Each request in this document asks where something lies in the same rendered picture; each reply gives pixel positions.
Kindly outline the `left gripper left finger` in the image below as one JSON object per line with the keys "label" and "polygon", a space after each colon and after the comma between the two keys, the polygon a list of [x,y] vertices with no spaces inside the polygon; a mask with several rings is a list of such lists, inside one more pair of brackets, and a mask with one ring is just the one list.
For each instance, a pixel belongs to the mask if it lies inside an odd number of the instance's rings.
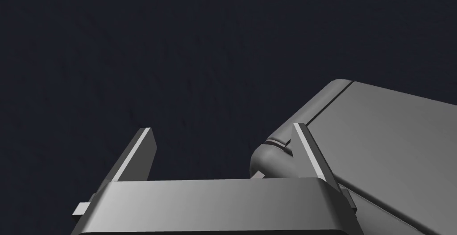
{"label": "left gripper left finger", "polygon": [[156,150],[151,128],[140,128],[103,180],[101,187],[109,182],[147,180]]}

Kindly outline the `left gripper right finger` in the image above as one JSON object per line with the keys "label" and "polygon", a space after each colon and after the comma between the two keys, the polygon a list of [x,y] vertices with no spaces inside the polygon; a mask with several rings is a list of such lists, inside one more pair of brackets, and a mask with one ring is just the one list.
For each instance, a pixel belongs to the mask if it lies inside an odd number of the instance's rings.
{"label": "left gripper right finger", "polygon": [[336,191],[341,190],[322,151],[304,123],[292,125],[290,147],[297,177],[320,178]]}

